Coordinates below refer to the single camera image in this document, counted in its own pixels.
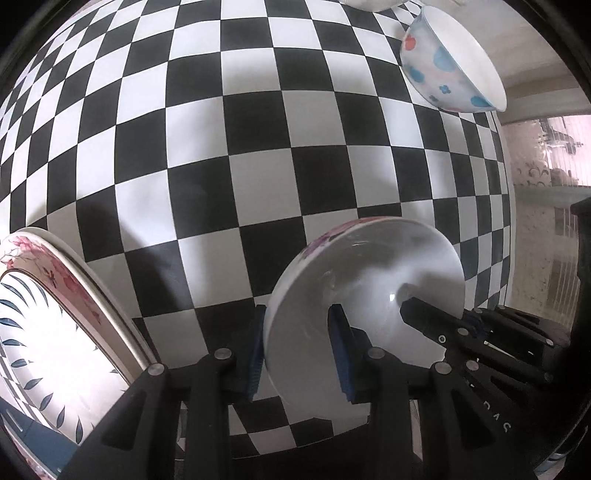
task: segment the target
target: white square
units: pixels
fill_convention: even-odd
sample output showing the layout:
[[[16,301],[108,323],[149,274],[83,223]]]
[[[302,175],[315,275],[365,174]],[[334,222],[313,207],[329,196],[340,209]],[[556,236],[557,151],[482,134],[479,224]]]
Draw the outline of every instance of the white square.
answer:
[[[47,229],[67,243],[81,258],[84,258],[80,231],[78,230],[76,202],[47,215]]]
[[[482,154],[484,158],[489,160],[496,160],[495,143],[492,141],[491,130],[486,127],[478,127],[478,136],[480,137],[480,143],[482,144]]]
[[[296,448],[296,441],[289,426],[249,433],[248,436],[261,455]]]
[[[306,242],[310,243],[332,228],[343,223],[357,220],[357,209],[338,210],[337,212],[316,213],[304,217]]]
[[[398,20],[380,14],[374,14],[374,16],[378,21],[379,26],[382,28],[384,35],[398,40],[404,38],[406,30]]]
[[[503,228],[503,197],[491,195],[492,230]]]
[[[142,316],[125,254],[94,260],[89,262],[88,266],[98,275],[109,291],[115,295],[124,313],[129,318]]]
[[[27,179],[27,166],[29,162],[29,144],[31,138],[27,138],[14,152],[12,158],[12,171],[10,179],[10,191],[14,191]]]
[[[176,28],[170,46],[170,60],[220,51],[220,21],[197,22]]]
[[[448,152],[425,150],[434,199],[457,197],[452,158]]]
[[[78,100],[53,119],[51,141],[49,143],[49,160],[71,149],[78,143],[80,116],[84,99]]]
[[[47,164],[27,178],[25,223],[30,225],[45,215],[47,215]]]
[[[423,138],[412,103],[380,98],[390,145],[393,147],[423,147]]]
[[[398,182],[390,147],[348,146],[358,207],[398,203]]]
[[[357,40],[359,40],[363,53],[365,53],[367,57],[373,57],[375,59],[398,64],[398,60],[396,60],[394,52],[390,48],[390,44],[386,37],[364,28],[353,27],[353,31],[355,32]]]
[[[207,355],[195,310],[144,318],[162,362],[169,368],[196,364]]]
[[[457,209],[460,217],[460,242],[478,236],[476,197],[458,197]]]
[[[488,172],[484,159],[478,157],[470,157],[472,165],[472,176],[474,177],[474,192],[475,195],[488,195]]]
[[[230,155],[230,172],[238,224],[301,215],[289,148]]]
[[[321,50],[314,22],[305,18],[270,17],[273,46]]]
[[[462,121],[455,115],[450,115],[449,113],[440,112],[440,114],[447,137],[447,144],[449,145],[449,151],[452,153],[468,155],[468,145],[466,143]]]
[[[492,233],[478,237],[478,273],[484,272],[492,264]]]
[[[222,0],[222,20],[266,16],[265,0]]]
[[[49,90],[49,92],[47,92],[45,95],[41,97],[39,107],[37,108],[37,116],[35,117],[35,123],[33,124],[33,133],[35,133],[37,130],[39,130],[40,127],[42,127],[49,120],[55,117],[57,102],[60,99],[61,89],[63,86],[64,82],[60,82],[51,90]]]
[[[148,0],[141,0],[128,7],[122,8],[121,10],[117,10],[111,25],[109,25],[109,30],[113,30],[121,25],[125,25],[127,22],[139,18],[147,1]]]
[[[142,40],[159,33],[174,29],[177,21],[178,7],[166,8],[153,14],[142,15],[135,28],[132,41]]]
[[[115,127],[78,144],[76,199],[115,184]]]
[[[292,147],[345,145],[334,92],[283,92],[285,116]]]
[[[281,90],[272,48],[247,48],[222,52],[224,95]]]
[[[195,308],[252,297],[238,228],[183,238],[178,247]]]
[[[162,63],[121,80],[118,124],[164,108],[167,66],[167,63]]]
[[[432,200],[417,200],[400,204],[402,217],[417,220],[431,226],[435,226],[435,211]]]
[[[306,0],[306,5],[313,20],[351,25],[345,10],[337,3],[326,0]]]
[[[104,86],[123,78],[123,70],[127,62],[130,45],[118,48],[115,51],[99,58],[92,66],[90,78],[86,87],[86,94],[90,95]]]
[[[227,155],[222,97],[168,107],[166,153],[169,167]]]
[[[125,251],[176,239],[166,171],[115,185],[115,197]]]
[[[325,51],[335,92],[377,95],[374,79],[364,56],[340,51]]]
[[[70,63],[70,68],[68,69],[66,77],[69,77],[82,67],[86,67],[96,60],[96,56],[99,54],[100,45],[103,43],[103,38],[105,38],[105,36],[101,35],[76,50],[76,54],[72,59],[72,63]]]

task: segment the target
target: black square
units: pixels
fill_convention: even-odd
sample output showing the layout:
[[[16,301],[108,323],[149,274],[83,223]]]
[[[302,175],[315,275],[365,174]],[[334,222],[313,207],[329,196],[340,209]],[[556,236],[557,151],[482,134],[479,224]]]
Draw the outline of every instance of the black square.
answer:
[[[47,214],[76,201],[76,150],[72,147],[47,164]]]
[[[60,82],[63,82],[66,79],[66,75],[68,74],[68,69],[70,68],[70,64],[74,59],[74,55],[76,52],[70,53],[65,59],[60,60],[52,69],[47,78],[47,82],[45,83],[45,87],[43,88],[43,95],[45,95],[49,90],[51,90],[56,85],[59,85]]]
[[[503,194],[503,226],[511,224],[511,203],[509,202],[509,194]]]
[[[193,308],[178,242],[125,253],[143,317]]]
[[[501,145],[501,138],[497,132],[493,132],[492,130],[491,130],[491,134],[492,134],[492,142],[495,144],[496,160],[504,163],[505,157],[503,155],[503,147]]]
[[[230,155],[290,147],[281,92],[252,92],[223,98]]]
[[[0,202],[3,201],[10,193],[10,179],[12,176],[12,159],[14,155],[10,155],[6,161],[0,166]]]
[[[230,346],[232,335],[246,334],[255,314],[255,302],[252,298],[230,301],[195,309],[195,313],[207,350],[214,353]]]
[[[235,404],[234,409],[248,433],[287,427],[290,422],[279,397]]]
[[[80,128],[78,130],[78,142],[82,142],[117,124],[120,88],[121,80],[119,79],[84,98]]]
[[[457,208],[457,198],[433,200],[435,214],[435,228],[456,245],[460,243],[460,214]]]
[[[347,147],[298,147],[291,156],[302,215],[357,207]]]
[[[323,419],[309,419],[290,425],[295,444],[298,447],[331,438],[334,433],[332,422]]]
[[[373,12],[359,10],[357,8],[350,7],[349,5],[343,5],[343,10],[345,10],[345,14],[347,15],[352,27],[364,28],[365,30],[382,33],[382,28],[375,19]]]
[[[177,22],[174,28],[184,27],[206,20],[219,20],[222,16],[222,0],[203,0],[178,8]]]
[[[49,142],[53,130],[53,118],[31,135],[27,177],[35,173],[49,160]]]
[[[78,200],[76,217],[85,261],[123,253],[115,186]]]
[[[275,48],[275,62],[281,90],[333,90],[321,50]]]
[[[220,53],[182,57],[168,62],[166,106],[222,95]]]
[[[478,273],[478,237],[470,238],[460,244],[460,260],[464,279],[470,280]]]
[[[305,0],[265,0],[268,17],[311,18]]]
[[[488,195],[476,197],[476,213],[478,214],[478,235],[492,232],[491,198]]]
[[[177,238],[238,226],[227,157],[169,168],[168,187]]]
[[[27,182],[22,182],[10,195],[10,233],[27,225]]]
[[[355,36],[353,27],[340,23],[314,20],[314,27],[322,50],[344,51],[363,55],[363,49]]]
[[[286,266],[306,246],[302,217],[240,227],[252,295],[271,293]]]
[[[375,90],[379,97],[411,102],[402,70],[388,61],[367,57]]]
[[[115,182],[165,170],[165,110],[119,124],[115,131]]]
[[[399,203],[388,203],[385,205],[373,205],[370,207],[358,207],[357,217],[401,217],[402,207]]]
[[[488,176],[488,192],[491,195],[501,194],[501,176],[495,160],[484,160],[486,175]]]
[[[104,34],[109,29],[109,25],[113,21],[114,16],[115,12],[107,15],[106,17],[101,18],[99,21],[94,22],[92,25],[89,25],[86,31],[84,32],[84,36],[82,37],[80,45],[78,45],[78,48]]]
[[[258,455],[258,450],[247,433],[230,436],[230,451],[232,452],[232,458],[246,458]]]
[[[456,193],[459,197],[473,197],[474,175],[472,174],[472,163],[468,155],[451,153],[453,178],[456,183]]]
[[[415,105],[418,127],[421,130],[423,146],[428,150],[449,151],[447,135],[443,127],[441,114],[437,110],[422,105]]]
[[[39,102],[30,107],[29,110],[21,117],[21,123],[18,126],[17,143],[16,148],[20,147],[21,144],[31,136],[33,132],[33,126],[35,124],[35,117],[37,116],[37,109],[39,108]]]
[[[347,145],[390,145],[378,97],[335,92]]]
[[[488,292],[491,287],[491,269],[487,268],[476,277],[476,294],[474,305],[478,307],[488,299]]]
[[[167,62],[172,42],[172,30],[134,41],[129,48],[123,76],[141,72]]]
[[[108,31],[100,44],[99,52],[96,58],[99,59],[112,51],[117,50],[125,45],[129,45],[133,40],[135,28],[138,26],[139,18],[120,25],[113,30]]]
[[[91,63],[86,67],[82,67],[76,73],[66,78],[64,86],[61,88],[60,99],[57,101],[56,115],[84,98],[90,72],[92,72],[92,66],[93,64]]]
[[[422,148],[392,147],[401,202],[433,198],[427,157]]]
[[[239,48],[270,48],[271,29],[268,18],[232,18],[220,23],[222,51]]]
[[[492,232],[491,265],[503,260],[503,229]]]
[[[469,120],[464,120],[463,118],[460,118],[460,120],[462,121],[466,144],[468,145],[468,154],[472,157],[484,158],[480,135],[478,135],[478,127]]]

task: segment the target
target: bowl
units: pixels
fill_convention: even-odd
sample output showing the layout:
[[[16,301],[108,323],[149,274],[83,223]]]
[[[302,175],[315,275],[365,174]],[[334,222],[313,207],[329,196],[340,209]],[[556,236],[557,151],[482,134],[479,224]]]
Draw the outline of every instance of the bowl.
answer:
[[[402,70],[430,104],[452,112],[505,111],[507,96],[495,66],[451,15],[423,7],[402,39]]]
[[[465,284],[455,249],[438,230],[414,220],[353,220],[299,253],[269,298],[265,362],[282,399],[324,419],[361,417],[341,392],[327,329],[328,309],[343,305],[349,323],[403,362],[430,367],[445,349],[406,325],[400,304],[416,296],[456,317]]]

